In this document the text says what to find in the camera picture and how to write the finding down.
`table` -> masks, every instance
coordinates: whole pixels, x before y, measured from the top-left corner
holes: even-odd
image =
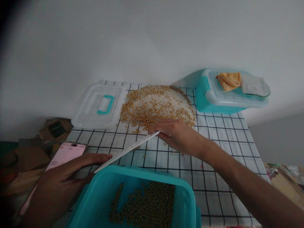
[[[124,86],[128,91],[145,86],[144,84],[105,80],[100,83]],[[242,114],[224,115],[199,112],[196,110],[195,89],[181,89],[188,96],[196,113],[196,125],[193,128],[201,135],[216,142],[229,155],[270,183]],[[147,131],[144,131],[143,127],[134,127],[120,121],[117,124],[113,129],[88,130],[74,127],[67,140],[88,144],[89,153],[115,155],[147,135]],[[135,130],[140,130],[140,134],[133,134],[132,132]],[[169,172],[175,177],[185,179],[193,188],[196,204],[201,209],[201,221],[204,226],[260,225],[211,166],[195,157],[182,156],[177,152],[172,153],[171,150],[173,149],[165,145],[161,139],[154,137],[142,144],[140,149],[131,151],[116,160],[114,164]],[[95,168],[97,166],[83,168],[76,176],[83,178],[93,172]],[[64,225],[72,210],[69,210],[53,227]]]

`box lid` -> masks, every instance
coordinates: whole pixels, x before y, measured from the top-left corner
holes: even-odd
[[[216,76],[222,72],[237,72],[227,69],[206,69],[202,73],[201,83],[206,91],[206,99],[214,105],[223,105],[243,108],[262,108],[268,105],[268,98],[261,98],[252,95],[246,95],[241,87],[225,92],[222,89]],[[242,75],[251,75],[248,72],[240,71]]]
[[[125,87],[91,85],[79,110],[71,120],[75,127],[110,129],[118,123],[127,90]]]

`teal handle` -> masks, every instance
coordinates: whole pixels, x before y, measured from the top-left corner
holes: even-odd
[[[110,103],[108,105],[108,108],[106,111],[101,111],[101,110],[97,110],[97,114],[99,115],[107,115],[109,114],[110,110],[111,110],[111,107],[113,105],[113,102],[114,102],[114,97],[113,96],[110,96],[110,95],[104,95],[105,98],[109,98],[110,99]]]

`pink phone case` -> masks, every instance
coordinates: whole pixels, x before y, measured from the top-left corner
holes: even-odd
[[[79,156],[81,156],[86,150],[86,145],[83,144],[77,144],[77,143],[69,143],[69,142],[64,142],[58,149],[57,153],[49,163],[48,167],[46,168],[45,171],[48,171],[49,169],[55,168],[59,165],[62,165],[64,163],[67,163]],[[24,215],[26,210],[29,207],[29,204],[31,202],[32,195],[35,191],[37,186],[32,190],[31,194],[28,196],[27,200],[23,204],[21,210],[20,210],[20,215]]]

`teal plastic box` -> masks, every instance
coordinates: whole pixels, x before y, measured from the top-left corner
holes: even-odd
[[[241,87],[224,92],[216,76],[222,72],[238,72],[227,69],[205,69],[195,92],[199,112],[234,114],[247,108],[263,108],[268,105],[268,98],[246,95]]]
[[[191,186],[170,173],[157,172],[134,166],[110,165],[98,172],[91,183],[84,188],[67,227],[133,227],[115,224],[108,220],[110,203],[119,186],[124,183],[118,210],[128,201],[128,195],[143,188],[142,183],[158,181],[175,185],[172,227],[201,227],[200,209],[195,204]]]

